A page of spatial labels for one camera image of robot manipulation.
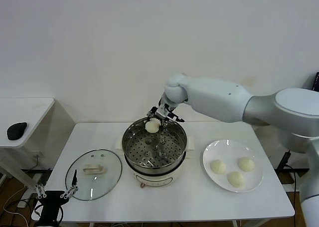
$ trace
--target white table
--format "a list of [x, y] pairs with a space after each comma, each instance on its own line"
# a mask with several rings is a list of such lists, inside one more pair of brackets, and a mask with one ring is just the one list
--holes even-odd
[[[30, 178], [19, 168], [19, 165], [12, 161], [7, 151], [23, 147], [53, 103], [53, 98], [0, 98], [0, 168], [28, 187], [22, 196], [24, 199], [29, 198], [34, 192], [34, 185], [41, 174], [36, 174], [33, 179]], [[11, 141], [7, 138], [6, 131], [12, 124], [18, 122], [26, 122], [27, 127], [20, 139]], [[25, 205], [25, 202], [20, 202], [18, 207]]]
[[[195, 150], [185, 160], [179, 179], [164, 187], [140, 188], [116, 150], [129, 123], [77, 124], [46, 185], [47, 190], [65, 190], [65, 175], [82, 154], [95, 149], [112, 150], [121, 158], [122, 176], [107, 195], [84, 202], [72, 198], [63, 206], [64, 222], [192, 222], [290, 217], [294, 209], [251, 126], [245, 123], [186, 122], [182, 126], [194, 138]], [[213, 140], [245, 142], [261, 160], [264, 179], [249, 193], [233, 193], [216, 185], [202, 166], [202, 152]], [[33, 213], [32, 218], [39, 217]], [[248, 222], [259, 226], [265, 221]]]

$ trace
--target white wall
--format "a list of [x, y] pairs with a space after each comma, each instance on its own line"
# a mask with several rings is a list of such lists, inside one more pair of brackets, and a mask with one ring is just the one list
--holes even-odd
[[0, 96], [102, 122], [144, 116], [171, 73], [268, 94], [319, 70], [318, 30], [318, 0], [0, 0]]

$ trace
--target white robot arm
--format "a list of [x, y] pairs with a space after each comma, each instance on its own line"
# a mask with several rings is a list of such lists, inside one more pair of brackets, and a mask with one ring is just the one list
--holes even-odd
[[162, 120], [172, 117], [180, 103], [223, 122], [274, 125], [298, 139], [312, 172], [300, 192], [302, 207], [308, 227], [318, 225], [319, 215], [312, 210], [319, 210], [318, 92], [288, 88], [269, 96], [252, 96], [240, 84], [178, 74], [167, 81], [155, 115]]

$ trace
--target table leg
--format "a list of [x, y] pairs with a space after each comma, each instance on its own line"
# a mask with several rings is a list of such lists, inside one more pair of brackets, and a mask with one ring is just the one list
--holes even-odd
[[[38, 183], [39, 180], [41, 179], [42, 174], [41, 173], [37, 173], [33, 176], [33, 180]], [[20, 200], [25, 200], [25, 199], [29, 199], [31, 197], [32, 194], [36, 194], [35, 188], [28, 188], [24, 193], [23, 196], [20, 198]], [[18, 208], [24, 208], [26, 207], [26, 202], [20, 201], [18, 203]]]
[[73, 223], [73, 222], [62, 222], [60, 226], [61, 227], [80, 227], [78, 223]]
[[9, 159], [7, 153], [3, 149], [0, 149], [0, 156], [0, 167], [2, 167], [11, 175], [13, 175], [28, 188], [34, 189], [34, 186], [37, 183], [32, 178], [30, 178], [25, 172], [23, 172], [19, 167], [17, 167], [14, 161]]
[[251, 220], [245, 223], [244, 227], [259, 227], [271, 219]]
[[233, 227], [238, 227], [237, 221], [233, 221]]

